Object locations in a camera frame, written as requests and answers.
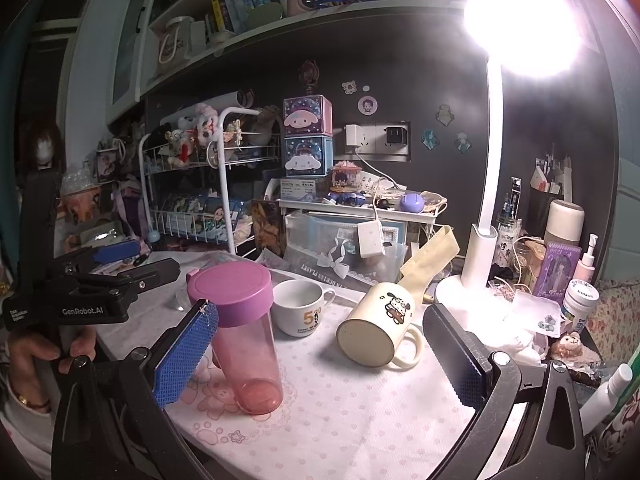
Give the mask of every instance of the star print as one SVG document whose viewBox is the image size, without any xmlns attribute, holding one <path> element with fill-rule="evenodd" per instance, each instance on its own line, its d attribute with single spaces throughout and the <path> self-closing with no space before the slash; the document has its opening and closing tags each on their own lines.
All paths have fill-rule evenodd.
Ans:
<svg viewBox="0 0 640 480">
<path fill-rule="evenodd" d="M 246 439 L 246 437 L 240 433 L 240 430 L 235 430 L 233 433 L 229 433 L 229 438 L 231 442 L 235 442 L 236 444 L 242 444 L 242 441 Z"/>
</svg>

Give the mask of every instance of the purple round object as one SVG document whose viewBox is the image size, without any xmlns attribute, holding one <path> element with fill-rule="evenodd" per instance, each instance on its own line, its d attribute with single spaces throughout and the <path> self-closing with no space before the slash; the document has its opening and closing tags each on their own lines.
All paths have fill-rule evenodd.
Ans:
<svg viewBox="0 0 640 480">
<path fill-rule="evenodd" d="M 191 303 L 207 300 L 216 305 L 220 328 L 254 322 L 273 304 L 270 272 L 250 261 L 229 262 L 190 272 L 187 282 Z"/>
<path fill-rule="evenodd" d="M 423 209 L 424 199 L 417 193 L 407 193 L 400 199 L 400 211 L 421 213 Z"/>
</svg>

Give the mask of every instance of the screw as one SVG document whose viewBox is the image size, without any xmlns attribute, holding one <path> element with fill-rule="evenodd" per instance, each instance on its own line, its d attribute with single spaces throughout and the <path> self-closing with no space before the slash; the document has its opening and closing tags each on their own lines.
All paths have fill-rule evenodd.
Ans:
<svg viewBox="0 0 640 480">
<path fill-rule="evenodd" d="M 511 361 L 511 358 L 505 352 L 496 352 L 494 354 L 494 363 L 500 366 L 506 366 Z"/>
<path fill-rule="evenodd" d="M 129 355 L 134 361 L 142 361 L 143 359 L 146 359 L 148 354 L 149 350 L 147 348 L 139 346 L 138 348 L 134 348 Z"/>
<path fill-rule="evenodd" d="M 561 374 L 566 372 L 566 364 L 562 361 L 551 361 L 551 365 L 556 372 L 560 372 Z"/>
<path fill-rule="evenodd" d="M 86 355 L 81 355 L 74 359 L 73 366 L 74 368 L 82 368 L 88 362 L 89 358 Z"/>
</svg>

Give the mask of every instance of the beige pouch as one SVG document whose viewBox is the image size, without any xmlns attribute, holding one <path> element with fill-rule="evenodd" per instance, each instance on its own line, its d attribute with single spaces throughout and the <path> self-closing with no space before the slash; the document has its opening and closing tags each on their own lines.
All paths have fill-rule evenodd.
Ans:
<svg viewBox="0 0 640 480">
<path fill-rule="evenodd" d="M 460 247 L 453 235 L 453 229 L 445 225 L 420 248 L 402 267 L 403 286 L 414 297 L 415 304 L 422 304 L 424 291 L 433 277 L 460 252 Z"/>
</svg>

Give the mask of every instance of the pink box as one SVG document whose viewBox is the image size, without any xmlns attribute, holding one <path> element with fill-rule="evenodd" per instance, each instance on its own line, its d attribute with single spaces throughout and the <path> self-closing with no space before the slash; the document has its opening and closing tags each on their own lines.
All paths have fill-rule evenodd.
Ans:
<svg viewBox="0 0 640 480">
<path fill-rule="evenodd" d="M 286 137 L 319 134 L 333 137 L 334 124 L 331 103 L 323 95 L 308 95 L 284 99 Z"/>
</svg>

